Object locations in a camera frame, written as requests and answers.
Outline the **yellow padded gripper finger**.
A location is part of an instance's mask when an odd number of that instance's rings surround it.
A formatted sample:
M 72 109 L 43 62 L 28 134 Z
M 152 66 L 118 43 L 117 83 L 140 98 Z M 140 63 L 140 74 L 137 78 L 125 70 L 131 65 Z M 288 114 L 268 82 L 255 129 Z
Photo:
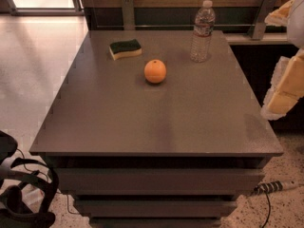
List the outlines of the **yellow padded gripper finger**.
M 289 0 L 278 9 L 270 12 L 264 19 L 264 22 L 268 26 L 287 27 L 293 12 L 294 2 L 295 0 Z
M 261 115 L 275 121 L 286 114 L 304 97 L 304 50 L 295 56 L 281 56 L 275 65 L 271 87 L 263 100 Z

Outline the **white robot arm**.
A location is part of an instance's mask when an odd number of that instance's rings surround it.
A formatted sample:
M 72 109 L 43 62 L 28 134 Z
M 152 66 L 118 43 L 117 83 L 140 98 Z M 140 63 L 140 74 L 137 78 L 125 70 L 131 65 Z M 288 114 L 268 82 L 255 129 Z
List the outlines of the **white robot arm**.
M 275 121 L 286 114 L 304 97 L 304 0 L 290 0 L 269 13 L 264 22 L 287 28 L 287 40 L 298 48 L 292 58 L 281 56 L 275 65 L 261 108 L 261 116 Z

